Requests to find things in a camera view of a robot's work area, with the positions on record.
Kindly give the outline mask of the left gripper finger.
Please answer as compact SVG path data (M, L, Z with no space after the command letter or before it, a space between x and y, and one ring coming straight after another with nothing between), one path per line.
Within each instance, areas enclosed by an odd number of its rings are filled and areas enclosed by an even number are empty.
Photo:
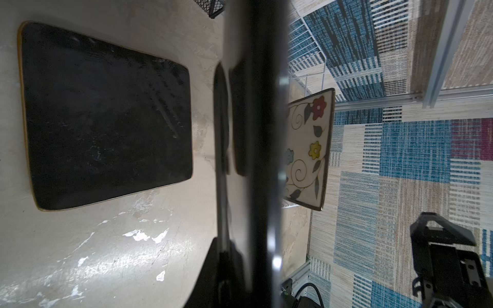
M232 243L221 252L214 238L185 307L244 307L243 258Z

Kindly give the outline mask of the black square plate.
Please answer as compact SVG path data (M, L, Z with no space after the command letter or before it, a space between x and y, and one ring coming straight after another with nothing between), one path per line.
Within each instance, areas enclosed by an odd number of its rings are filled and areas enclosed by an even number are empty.
M186 66L44 23L18 55L32 195L67 210L189 180Z

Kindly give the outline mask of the floral square plate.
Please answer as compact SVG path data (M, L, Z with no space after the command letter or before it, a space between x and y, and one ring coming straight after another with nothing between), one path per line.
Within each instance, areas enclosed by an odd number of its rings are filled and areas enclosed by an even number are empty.
M244 307L279 307L288 2L227 1L214 73L218 248L243 258Z

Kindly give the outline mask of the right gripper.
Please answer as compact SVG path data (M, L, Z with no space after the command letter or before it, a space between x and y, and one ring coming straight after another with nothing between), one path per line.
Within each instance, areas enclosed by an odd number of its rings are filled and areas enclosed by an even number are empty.
M492 307L492 232L484 232L479 254L473 233L437 213L420 213L410 226L414 296L422 307Z

